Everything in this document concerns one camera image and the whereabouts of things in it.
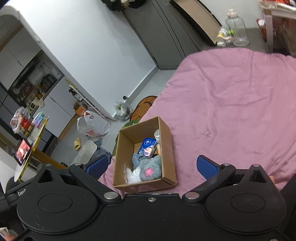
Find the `clear plastic bag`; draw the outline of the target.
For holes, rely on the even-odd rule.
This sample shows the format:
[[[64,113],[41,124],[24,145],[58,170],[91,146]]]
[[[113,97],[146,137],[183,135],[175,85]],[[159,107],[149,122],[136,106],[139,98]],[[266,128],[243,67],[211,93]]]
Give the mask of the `clear plastic bag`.
[[[136,184],[136,183],[141,182],[140,166],[131,170],[130,168],[128,168],[128,166],[125,165],[124,173],[125,173],[125,183],[126,184]]]

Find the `grey pink plush toy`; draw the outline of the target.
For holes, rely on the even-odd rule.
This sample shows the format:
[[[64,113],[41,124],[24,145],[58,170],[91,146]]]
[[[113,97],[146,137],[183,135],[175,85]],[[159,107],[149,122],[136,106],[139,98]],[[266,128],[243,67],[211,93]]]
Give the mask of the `grey pink plush toy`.
[[[142,182],[162,178],[162,158],[160,155],[156,155],[150,159],[142,159],[139,167],[139,178]]]

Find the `blue tissue pack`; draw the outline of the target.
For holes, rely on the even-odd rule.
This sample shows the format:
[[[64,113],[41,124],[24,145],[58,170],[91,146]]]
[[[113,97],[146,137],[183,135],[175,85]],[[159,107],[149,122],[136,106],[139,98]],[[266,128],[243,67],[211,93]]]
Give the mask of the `blue tissue pack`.
[[[156,150],[157,141],[155,138],[145,138],[138,149],[138,154],[143,154],[145,158],[151,158]]]

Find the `yellow slipper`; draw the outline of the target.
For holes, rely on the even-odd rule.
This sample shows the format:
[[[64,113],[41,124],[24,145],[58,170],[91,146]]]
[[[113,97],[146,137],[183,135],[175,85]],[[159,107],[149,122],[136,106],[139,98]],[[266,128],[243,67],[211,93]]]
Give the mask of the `yellow slipper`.
[[[81,148],[81,138],[78,137],[78,138],[73,142],[73,145],[74,145],[74,150],[79,151],[80,148]]]

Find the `brown cardboard box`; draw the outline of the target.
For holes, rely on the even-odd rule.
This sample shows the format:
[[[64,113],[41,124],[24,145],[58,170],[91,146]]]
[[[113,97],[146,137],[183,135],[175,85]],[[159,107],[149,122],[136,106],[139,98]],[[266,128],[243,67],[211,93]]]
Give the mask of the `brown cardboard box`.
[[[126,193],[177,186],[171,131],[160,117],[119,131],[112,184]]]

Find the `round yellow-rimmed table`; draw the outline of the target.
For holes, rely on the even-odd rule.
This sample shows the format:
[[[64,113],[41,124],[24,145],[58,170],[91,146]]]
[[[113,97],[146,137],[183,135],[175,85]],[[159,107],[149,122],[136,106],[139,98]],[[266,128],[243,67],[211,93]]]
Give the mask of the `round yellow-rimmed table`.
[[[37,146],[40,142],[40,139],[43,135],[44,129],[48,123],[49,117],[46,117],[44,122],[42,123],[40,128],[34,127],[31,135],[29,136],[29,144],[30,144],[30,150],[27,156],[25,157],[25,160],[23,161],[22,165],[17,165],[15,169],[15,174],[14,174],[14,181],[20,181],[28,164],[31,159],[31,157],[34,154],[34,151],[37,149]]]

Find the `tablet with lit screen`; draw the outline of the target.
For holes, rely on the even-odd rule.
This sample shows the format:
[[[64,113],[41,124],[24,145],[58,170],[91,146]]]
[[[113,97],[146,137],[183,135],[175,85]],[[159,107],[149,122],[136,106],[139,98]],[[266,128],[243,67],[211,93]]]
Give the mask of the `tablet with lit screen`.
[[[14,158],[20,166],[22,166],[22,164],[26,161],[31,152],[31,148],[32,145],[26,139],[18,141]]]

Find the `white crumpled plastic wrap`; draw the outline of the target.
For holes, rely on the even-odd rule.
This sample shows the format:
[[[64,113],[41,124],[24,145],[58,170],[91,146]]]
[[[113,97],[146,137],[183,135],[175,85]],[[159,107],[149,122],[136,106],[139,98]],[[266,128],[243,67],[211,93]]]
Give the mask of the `white crumpled plastic wrap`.
[[[154,138],[156,139],[157,143],[160,144],[161,141],[160,141],[160,131],[159,129],[157,129],[155,132],[154,132]]]

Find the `pink bed sheet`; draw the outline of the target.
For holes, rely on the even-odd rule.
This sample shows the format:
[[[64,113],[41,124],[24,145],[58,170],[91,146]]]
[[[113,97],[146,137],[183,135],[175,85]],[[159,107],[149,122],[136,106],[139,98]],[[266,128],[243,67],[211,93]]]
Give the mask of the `pink bed sheet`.
[[[295,174],[295,58],[246,48],[185,58],[143,117],[170,128],[177,186],[185,194],[205,179],[205,155],[238,169],[260,164],[278,189]]]

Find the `orange cartoon floor mat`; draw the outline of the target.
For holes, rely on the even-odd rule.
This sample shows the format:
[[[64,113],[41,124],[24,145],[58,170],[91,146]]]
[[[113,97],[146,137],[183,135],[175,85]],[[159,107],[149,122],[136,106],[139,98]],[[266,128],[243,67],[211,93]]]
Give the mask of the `orange cartoon floor mat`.
[[[157,99],[157,96],[150,95],[143,98],[136,106],[135,110],[133,111],[130,120],[141,120],[142,117],[147,113],[149,108],[152,106],[153,102]]]

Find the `grey wardrobe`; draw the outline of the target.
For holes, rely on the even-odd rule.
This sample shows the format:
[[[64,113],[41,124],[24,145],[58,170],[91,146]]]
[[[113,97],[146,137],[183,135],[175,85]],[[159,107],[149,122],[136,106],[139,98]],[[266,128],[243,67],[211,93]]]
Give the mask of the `grey wardrobe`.
[[[188,55],[199,52],[199,36],[170,1],[143,1],[123,14],[161,70],[176,69]]]

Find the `clear large water jug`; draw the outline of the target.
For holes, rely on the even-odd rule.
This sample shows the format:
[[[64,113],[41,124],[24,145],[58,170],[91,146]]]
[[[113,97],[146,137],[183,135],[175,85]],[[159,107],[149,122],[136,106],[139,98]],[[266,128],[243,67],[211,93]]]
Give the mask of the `clear large water jug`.
[[[246,47],[250,41],[247,36],[245,22],[234,9],[229,9],[225,23],[232,37],[232,44],[236,47]]]

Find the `red snack bag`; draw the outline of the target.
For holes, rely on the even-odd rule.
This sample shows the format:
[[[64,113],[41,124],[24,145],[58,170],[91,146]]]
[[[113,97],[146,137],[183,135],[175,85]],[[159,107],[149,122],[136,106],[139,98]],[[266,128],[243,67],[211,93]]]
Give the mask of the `red snack bag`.
[[[266,33],[265,20],[264,19],[257,19],[256,22],[259,27],[262,39],[264,39],[264,41],[266,42],[267,41],[267,33]]]

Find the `wooden framed board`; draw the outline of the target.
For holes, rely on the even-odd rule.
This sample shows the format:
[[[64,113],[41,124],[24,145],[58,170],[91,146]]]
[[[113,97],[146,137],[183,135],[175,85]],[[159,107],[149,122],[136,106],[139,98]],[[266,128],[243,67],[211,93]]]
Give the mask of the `wooden framed board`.
[[[215,47],[221,23],[200,1],[170,1],[170,4],[188,21],[193,29],[210,46]]]

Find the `white side shelf unit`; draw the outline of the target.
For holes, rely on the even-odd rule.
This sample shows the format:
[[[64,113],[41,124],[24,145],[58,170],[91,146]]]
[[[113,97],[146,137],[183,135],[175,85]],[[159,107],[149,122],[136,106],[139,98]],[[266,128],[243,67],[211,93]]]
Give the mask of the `white side shelf unit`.
[[[257,1],[266,24],[267,52],[295,57],[295,1]]]

